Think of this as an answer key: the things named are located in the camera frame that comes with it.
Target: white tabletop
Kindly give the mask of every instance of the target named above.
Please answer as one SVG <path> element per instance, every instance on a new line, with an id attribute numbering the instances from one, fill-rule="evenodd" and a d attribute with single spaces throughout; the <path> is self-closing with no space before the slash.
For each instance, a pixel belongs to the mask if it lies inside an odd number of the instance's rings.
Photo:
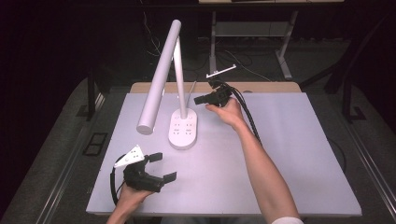
<path id="1" fill-rule="evenodd" d="M 248 216 L 259 207 L 248 181 L 239 140 L 233 129 L 203 105 L 189 108 L 198 115 L 198 136 L 188 150 L 171 148 L 168 125 L 178 107 L 177 95 L 166 93 L 155 132 L 135 130 L 145 93 L 125 98 L 114 133 L 92 192 L 87 212 L 109 214 L 114 209 L 109 174 L 116 159 L 141 146 L 147 155 L 162 152 L 163 160 L 148 163 L 146 171 L 162 176 L 177 172 L 177 180 L 147 197 L 135 216 Z M 332 153 L 305 93 L 244 93 L 262 143 L 290 186 L 303 217 L 360 216 L 361 207 Z M 116 186 L 122 180 L 117 170 Z"/>

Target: sleeve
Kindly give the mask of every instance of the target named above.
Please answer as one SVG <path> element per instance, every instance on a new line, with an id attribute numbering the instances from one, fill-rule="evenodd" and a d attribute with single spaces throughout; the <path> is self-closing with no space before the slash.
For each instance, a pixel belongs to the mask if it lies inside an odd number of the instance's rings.
<path id="1" fill-rule="evenodd" d="M 272 224 L 304 224 L 297 217 L 280 217 L 275 220 Z"/>

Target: person's right hand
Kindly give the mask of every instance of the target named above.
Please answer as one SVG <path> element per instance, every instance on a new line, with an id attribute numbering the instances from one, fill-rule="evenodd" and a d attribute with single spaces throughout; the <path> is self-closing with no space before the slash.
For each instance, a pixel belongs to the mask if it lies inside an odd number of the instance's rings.
<path id="1" fill-rule="evenodd" d="M 206 105 L 205 107 L 218 114 L 224 123 L 231 125 L 234 129 L 239 125 L 246 125 L 242 116 L 241 105 L 233 97 L 228 100 L 227 105 L 224 107 L 215 105 Z"/>

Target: desk lamp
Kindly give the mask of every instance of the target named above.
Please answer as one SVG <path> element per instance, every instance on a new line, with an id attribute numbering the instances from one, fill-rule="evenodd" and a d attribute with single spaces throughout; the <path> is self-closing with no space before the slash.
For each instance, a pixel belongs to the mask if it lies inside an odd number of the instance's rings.
<path id="1" fill-rule="evenodd" d="M 184 98 L 183 69 L 181 64 L 180 41 L 178 37 L 180 27 L 180 21 L 172 22 L 136 129 L 139 133 L 144 135 L 149 135 L 154 132 L 155 120 L 158 115 L 161 99 L 163 98 L 165 81 L 173 56 L 180 109 L 177 109 L 172 114 L 168 137 L 173 148 L 188 149 L 191 148 L 196 141 L 197 115 L 195 111 L 186 107 Z"/>

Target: hand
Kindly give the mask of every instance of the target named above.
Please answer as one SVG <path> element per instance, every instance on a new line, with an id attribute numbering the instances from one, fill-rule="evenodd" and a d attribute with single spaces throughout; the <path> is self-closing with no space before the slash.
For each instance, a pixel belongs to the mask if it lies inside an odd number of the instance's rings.
<path id="1" fill-rule="evenodd" d="M 124 223 L 131 216 L 132 212 L 152 193 L 147 190 L 130 188 L 124 183 L 121 188 L 119 202 L 107 223 Z"/>
<path id="2" fill-rule="evenodd" d="M 206 109 L 218 114 L 224 123 L 231 125 L 234 129 L 239 125 L 246 125 L 242 116 L 241 105 L 232 97 L 224 107 L 206 105 Z"/>

